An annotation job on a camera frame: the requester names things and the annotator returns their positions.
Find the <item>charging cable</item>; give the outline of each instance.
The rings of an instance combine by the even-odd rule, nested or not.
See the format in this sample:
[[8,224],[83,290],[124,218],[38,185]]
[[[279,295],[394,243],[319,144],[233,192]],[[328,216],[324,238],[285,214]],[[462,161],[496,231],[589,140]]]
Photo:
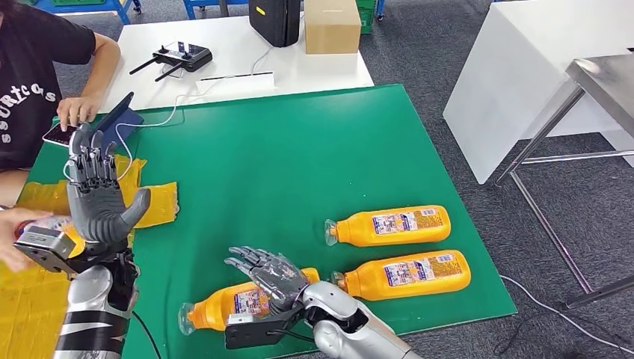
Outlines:
[[[264,54],[262,54],[262,56],[260,56],[257,60],[255,60],[255,62],[253,62],[253,65],[251,65],[251,76],[253,76],[255,74],[256,71],[256,67],[258,65],[258,63],[260,61],[262,61],[263,59],[266,58],[266,56],[268,55],[268,53],[273,49],[273,46],[269,47],[266,52]],[[129,163],[128,163],[128,167],[126,167],[126,170],[121,174],[121,176],[119,176],[117,178],[118,180],[121,180],[127,173],[128,171],[130,171],[130,168],[132,167],[132,162],[133,162],[133,158],[132,158],[132,152],[130,151],[128,145],[126,144],[126,142],[123,140],[123,137],[121,136],[121,133],[119,132],[119,126],[128,126],[128,127],[160,127],[160,126],[164,126],[167,125],[167,123],[169,123],[172,120],[172,117],[174,117],[174,114],[176,113],[176,109],[178,108],[179,105],[179,99],[181,99],[182,97],[194,97],[194,98],[199,98],[199,97],[203,97],[205,96],[209,90],[211,90],[215,85],[217,85],[218,83],[220,83],[221,81],[225,80],[225,79],[231,79],[235,76],[231,75],[231,76],[224,76],[219,78],[216,82],[214,82],[211,86],[209,86],[205,92],[203,93],[197,93],[194,95],[186,95],[186,94],[181,94],[176,96],[176,98],[174,99],[174,107],[172,108],[172,112],[170,113],[169,116],[167,116],[167,118],[160,123],[150,123],[150,124],[140,124],[140,125],[135,125],[135,124],[131,124],[131,123],[117,123],[117,125],[114,126],[114,131],[115,133],[117,133],[117,137],[119,138],[119,141],[121,141],[121,144],[123,145],[123,148],[126,150],[126,154],[128,155],[128,158],[130,159]],[[67,174],[66,169],[68,168],[68,161],[64,164],[64,167],[62,168],[62,173],[64,174],[64,177],[66,177],[70,182],[73,181],[73,179],[70,178],[70,176]]]

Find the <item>black speaker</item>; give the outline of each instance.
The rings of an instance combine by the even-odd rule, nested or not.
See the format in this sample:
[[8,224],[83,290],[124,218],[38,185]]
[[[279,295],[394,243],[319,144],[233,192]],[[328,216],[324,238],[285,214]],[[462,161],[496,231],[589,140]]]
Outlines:
[[301,0],[249,0],[249,23],[275,47],[291,46],[299,39]]

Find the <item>white cable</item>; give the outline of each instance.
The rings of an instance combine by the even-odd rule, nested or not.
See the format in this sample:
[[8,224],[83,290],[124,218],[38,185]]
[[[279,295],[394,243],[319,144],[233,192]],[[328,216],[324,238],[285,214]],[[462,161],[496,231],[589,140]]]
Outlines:
[[121,137],[121,134],[119,133],[119,126],[128,126],[128,127],[160,127],[160,126],[166,125],[168,122],[170,122],[172,120],[172,117],[174,117],[174,114],[176,113],[176,108],[178,108],[178,100],[181,97],[202,97],[202,96],[205,96],[209,92],[209,90],[211,90],[215,85],[220,83],[222,80],[230,79],[232,77],[235,77],[235,76],[224,76],[224,77],[219,78],[216,82],[214,82],[211,86],[209,86],[209,88],[207,88],[205,90],[205,92],[203,92],[203,93],[198,93],[198,94],[195,94],[195,95],[185,95],[185,94],[178,95],[176,97],[176,99],[174,99],[174,107],[172,108],[172,112],[165,119],[165,121],[163,121],[161,123],[150,123],[150,124],[145,124],[145,125],[135,125],[135,124],[123,123],[123,122],[122,123],[117,123],[117,125],[114,127],[114,131],[117,133],[117,137],[119,138],[119,141],[121,141],[121,144],[123,145],[123,148],[126,149],[126,153],[128,155],[128,158],[130,159],[130,162],[128,163],[128,167],[126,167],[126,170],[121,174],[121,176],[119,176],[117,178],[117,181],[121,180],[128,173],[128,171],[130,171],[130,167],[132,166],[132,161],[133,161],[132,152],[130,152],[130,149],[129,149],[128,145],[126,144],[126,142]]
[[260,56],[260,57],[256,60],[256,62],[254,62],[254,63],[253,63],[253,65],[251,65],[251,75],[252,75],[252,76],[253,76],[253,74],[256,72],[256,66],[257,66],[257,64],[258,64],[258,63],[259,63],[259,62],[260,62],[263,58],[265,58],[265,57],[266,57],[266,55],[268,55],[268,53],[269,53],[272,49],[273,49],[273,46],[269,47],[269,48],[268,48],[268,50],[266,50],[266,52],[265,52],[262,56]]
[[[255,69],[257,64],[266,57],[266,55],[268,55],[268,53],[273,49],[273,46],[269,47],[268,50],[266,50],[266,52],[260,56],[254,63],[253,65],[251,65],[251,75],[253,76],[253,73],[255,73]],[[130,149],[128,148],[128,145],[126,144],[126,142],[123,140],[123,138],[121,137],[121,134],[119,133],[119,126],[128,126],[128,127],[159,127],[159,126],[163,126],[165,124],[167,124],[168,122],[170,122],[172,120],[172,117],[174,116],[174,114],[176,113],[176,108],[178,108],[178,100],[181,97],[202,97],[205,96],[209,90],[211,90],[215,85],[217,85],[219,82],[223,81],[224,79],[231,79],[232,77],[235,76],[224,76],[219,78],[216,82],[214,82],[211,86],[209,86],[205,92],[203,93],[199,93],[199,94],[195,94],[195,95],[178,95],[176,96],[176,99],[174,99],[174,107],[172,108],[172,112],[170,113],[170,115],[165,119],[165,121],[161,122],[161,123],[151,123],[151,124],[145,124],[145,125],[134,125],[131,123],[117,123],[117,125],[114,127],[114,132],[117,133],[117,137],[119,138],[119,141],[121,141],[121,144],[123,145],[123,148],[126,149],[126,154],[128,155],[128,158],[130,159],[130,162],[128,163],[128,167],[126,167],[126,170],[121,174],[121,176],[119,176],[117,178],[117,181],[121,180],[127,173],[128,171],[130,171],[130,167],[132,166],[132,152],[130,151]],[[66,169],[68,168],[68,162],[64,164],[64,167],[62,168],[61,172],[64,174],[64,177],[66,177],[69,181],[73,181],[70,176],[66,173]]]
[[622,347],[622,346],[618,346],[618,345],[616,345],[616,344],[614,344],[614,343],[610,343],[610,342],[608,342],[607,340],[603,340],[603,339],[601,339],[601,338],[597,338],[597,337],[595,337],[594,335],[592,335],[592,334],[588,333],[588,331],[587,331],[587,330],[585,330],[584,328],[581,328],[581,326],[580,326],[580,325],[578,325],[578,324],[576,324],[575,322],[573,322],[573,320],[572,320],[572,319],[568,318],[568,317],[567,317],[565,314],[563,314],[562,312],[558,311],[558,310],[557,310],[557,309],[555,309],[555,308],[549,307],[549,306],[545,305],[544,303],[542,303],[542,302],[538,301],[537,299],[535,299],[535,297],[533,297],[533,296],[532,296],[532,294],[531,294],[531,293],[530,293],[530,292],[529,292],[526,288],[524,288],[524,286],[522,286],[521,284],[519,284],[518,282],[516,282],[516,280],[514,280],[514,279],[512,279],[512,278],[509,278],[509,277],[506,277],[505,275],[500,275],[500,277],[501,277],[502,279],[506,279],[506,280],[510,281],[511,283],[515,284],[516,286],[518,286],[521,290],[523,290],[523,291],[526,293],[526,295],[527,295],[529,298],[531,298],[531,300],[532,300],[532,301],[534,301],[535,303],[537,303],[540,307],[542,307],[542,308],[546,308],[546,309],[550,310],[551,312],[558,314],[561,318],[566,319],[566,320],[567,320],[570,324],[574,325],[574,326],[575,326],[575,328],[579,329],[579,330],[580,330],[583,334],[585,334],[585,335],[589,336],[590,338],[592,338],[592,339],[596,340],[596,341],[597,341],[597,342],[599,342],[599,343],[606,344],[606,345],[611,346],[611,347],[613,347],[613,348],[617,348],[617,349],[620,349],[620,350],[622,350],[622,351],[624,351],[624,352],[626,352],[626,353],[630,353],[631,355],[634,355],[634,352],[633,352],[632,350],[629,350],[629,349],[624,348],[624,347]]
[[63,174],[64,174],[64,177],[66,177],[66,178],[67,178],[68,182],[72,182],[72,181],[73,181],[73,179],[72,179],[72,178],[70,178],[70,176],[66,174],[66,169],[67,169],[67,168],[68,168],[68,161],[66,161],[66,163],[64,163],[64,168],[62,168],[62,169],[61,169],[61,173],[63,173]]

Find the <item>person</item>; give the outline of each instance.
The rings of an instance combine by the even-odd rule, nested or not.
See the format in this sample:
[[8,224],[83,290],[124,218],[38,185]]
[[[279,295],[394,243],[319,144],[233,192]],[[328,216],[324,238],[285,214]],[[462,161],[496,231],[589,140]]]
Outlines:
[[26,208],[0,208],[0,261],[11,271],[21,271],[33,263],[13,246],[16,241],[16,228],[24,221],[34,221],[50,215],[50,212]]
[[[53,61],[93,66],[61,99]],[[94,120],[120,50],[112,39],[15,0],[0,0],[0,205],[13,206],[58,115],[62,129]]]

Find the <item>black cable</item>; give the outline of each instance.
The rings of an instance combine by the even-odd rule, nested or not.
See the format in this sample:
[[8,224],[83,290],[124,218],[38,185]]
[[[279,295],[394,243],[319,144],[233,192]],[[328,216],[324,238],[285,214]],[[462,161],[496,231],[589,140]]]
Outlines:
[[582,317],[580,317],[580,316],[577,316],[577,315],[574,315],[574,314],[570,314],[570,313],[566,313],[565,315],[566,315],[566,316],[568,316],[568,317],[570,317],[570,318],[575,318],[575,319],[578,319],[578,320],[580,320],[580,321],[582,321],[582,322],[586,322],[586,323],[588,323],[589,325],[593,325],[593,326],[595,326],[595,327],[599,328],[599,329],[600,329],[600,330],[601,330],[601,331],[602,331],[605,335],[607,335],[608,337],[611,337],[612,341],[613,341],[613,342],[615,342],[615,344],[618,346],[618,351],[620,351],[620,352],[621,352],[621,355],[623,356],[623,358],[624,358],[624,359],[627,359],[627,356],[625,355],[625,351],[623,350],[623,347],[622,347],[622,346],[621,346],[621,344],[619,343],[619,340],[620,340],[622,343],[626,343],[626,344],[627,344],[627,345],[629,345],[629,346],[631,346],[631,345],[632,345],[632,342],[630,342],[629,340],[627,340],[627,339],[623,338],[622,336],[618,335],[617,333],[613,333],[613,332],[611,332],[611,331],[607,330],[605,327],[603,327],[603,326],[601,326],[601,325],[598,325],[598,324],[597,324],[597,323],[595,323],[595,322],[592,322],[592,321],[590,321],[590,320],[584,319],[584,318],[582,318]]
[[150,333],[150,330],[147,328],[147,325],[145,325],[145,322],[143,321],[143,319],[141,319],[141,317],[134,310],[132,311],[132,315],[138,320],[139,324],[141,324],[141,326],[143,327],[143,330],[145,331],[145,334],[147,335],[148,339],[150,339],[150,342],[152,343],[152,347],[154,348],[154,353],[156,354],[156,357],[158,359],[161,359],[161,352],[158,351],[159,348],[158,346],[156,346],[156,342],[154,341],[154,338],[152,338],[152,334]]
[[295,333],[294,331],[285,331],[283,329],[274,329],[272,331],[268,331],[266,334],[271,335],[271,334],[286,334],[286,335],[290,335],[291,337],[297,338],[297,339],[301,339],[301,340],[305,340],[307,342],[311,342],[314,343],[315,340],[311,337],[307,337],[305,335],[301,335],[298,333]]
[[[515,332],[513,333],[513,335],[511,335],[509,338],[507,338],[507,339],[505,339],[505,340],[503,340],[503,341],[501,341],[501,342],[497,343],[497,345],[495,346],[495,348],[493,348],[493,353],[494,353],[496,356],[503,355],[503,354],[505,354],[505,353],[506,353],[506,352],[507,352],[507,351],[508,351],[508,350],[509,350],[512,346],[513,346],[513,344],[514,344],[514,342],[515,342],[515,341],[518,341],[518,340],[523,340],[523,341],[529,342],[529,343],[531,343],[531,344],[534,344],[534,345],[536,345],[536,346],[541,346],[541,347],[543,347],[543,348],[549,349],[550,351],[557,352],[557,353],[559,353],[562,357],[564,357],[564,356],[565,356],[565,354],[564,354],[563,352],[559,351],[558,349],[553,348],[552,346],[548,346],[548,345],[545,345],[545,344],[543,344],[543,343],[538,343],[538,342],[535,342],[535,341],[532,341],[532,340],[527,340],[527,339],[524,339],[524,338],[519,338],[519,337],[518,337],[518,336],[519,336],[519,334],[520,334],[520,329],[521,329],[521,328],[522,328],[522,326],[524,326],[527,322],[529,322],[529,321],[531,321],[531,320],[533,320],[533,319],[536,319],[536,318],[542,317],[542,316],[549,316],[549,315],[553,315],[553,314],[557,314],[557,313],[554,313],[554,312],[544,312],[544,313],[535,314],[535,315],[533,315],[533,316],[530,316],[530,317],[529,317],[529,318],[527,318],[527,319],[524,319],[524,320],[523,320],[523,321],[522,321],[522,322],[521,322],[521,323],[520,323],[520,324],[519,324],[519,325],[515,328]],[[592,322],[592,321],[590,321],[590,320],[584,319],[584,318],[582,318],[582,317],[580,317],[580,316],[573,315],[573,314],[570,314],[570,313],[568,313],[568,312],[564,312],[564,311],[562,311],[562,314],[564,314],[564,315],[566,315],[566,316],[568,316],[568,317],[570,317],[570,318],[575,318],[575,319],[578,319],[578,320],[580,320],[580,321],[582,321],[582,322],[586,322],[586,323],[588,323],[589,325],[593,325],[593,326],[594,326],[594,327],[596,327],[596,328],[599,328],[599,329],[600,329],[600,330],[601,330],[601,331],[602,331],[605,335],[607,335],[608,337],[611,337],[611,338],[612,338],[612,341],[614,341],[614,342],[618,345],[618,349],[619,349],[619,351],[621,352],[621,355],[623,356],[623,358],[624,358],[624,359],[627,359],[627,356],[625,355],[625,351],[623,350],[623,348],[622,348],[622,347],[621,347],[621,345],[619,344],[619,341],[621,341],[622,343],[631,344],[631,342],[630,342],[629,340],[626,340],[626,339],[625,339],[625,338],[623,338],[622,336],[620,336],[620,335],[618,335],[618,334],[616,334],[616,333],[612,333],[611,331],[607,330],[607,329],[606,329],[606,328],[604,328],[603,326],[601,326],[601,325],[599,325],[599,324],[597,324],[597,323],[595,323],[595,322]],[[504,347],[504,349],[503,349],[503,350],[501,350],[501,351],[499,351],[499,352],[498,352],[498,348],[499,348],[499,347],[500,347],[503,343],[507,343],[507,345]]]
[[[522,327],[523,327],[526,323],[528,323],[529,321],[531,321],[531,320],[533,320],[533,319],[539,318],[539,317],[541,317],[541,316],[548,316],[548,315],[550,315],[550,314],[554,314],[554,313],[553,313],[553,312],[539,313],[539,314],[535,314],[535,315],[533,315],[533,316],[530,316],[530,317],[529,317],[529,318],[527,318],[527,319],[524,319],[524,320],[523,320],[523,321],[522,321],[522,322],[521,322],[521,323],[520,323],[520,324],[519,324],[519,325],[515,328],[515,332],[513,333],[513,335],[511,335],[511,337],[509,337],[509,338],[507,338],[507,339],[504,339],[503,341],[501,341],[501,342],[497,343],[497,345],[495,346],[495,348],[493,348],[493,353],[494,353],[496,356],[503,355],[503,354],[505,354],[505,353],[506,353],[506,352],[507,352],[507,351],[508,351],[508,350],[509,350],[512,346],[513,346],[513,344],[515,343],[515,341],[517,341],[517,340],[523,340],[523,341],[529,342],[529,343],[531,343],[531,344],[538,345],[538,346],[541,346],[541,347],[543,347],[543,348],[549,349],[550,351],[556,352],[556,353],[560,354],[560,355],[563,357],[563,356],[564,356],[564,353],[563,353],[563,352],[561,352],[561,351],[559,351],[558,349],[553,348],[552,346],[548,346],[548,345],[543,344],[543,343],[537,343],[537,342],[534,342],[534,341],[532,341],[532,340],[527,340],[527,339],[523,339],[523,338],[518,338],[518,337],[517,337],[517,336],[519,336],[519,335],[520,335],[520,330],[522,329]],[[499,351],[499,352],[498,352],[498,348],[499,348],[499,347],[500,347],[503,343],[506,343],[506,346],[504,347],[504,349],[502,349],[501,351]]]

